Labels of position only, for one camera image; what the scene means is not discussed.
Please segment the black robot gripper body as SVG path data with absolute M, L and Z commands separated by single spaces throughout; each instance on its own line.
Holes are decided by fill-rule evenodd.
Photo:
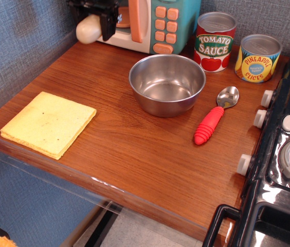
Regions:
M 119 1 L 67 1 L 68 6 L 74 16 L 81 18 L 94 14 L 97 16 L 112 17 L 118 14 Z

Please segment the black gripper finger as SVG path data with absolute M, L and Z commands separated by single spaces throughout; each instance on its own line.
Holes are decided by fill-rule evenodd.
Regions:
M 116 26 L 122 21 L 119 12 L 102 13 L 100 15 L 100 26 L 103 41 L 108 41 L 116 32 Z

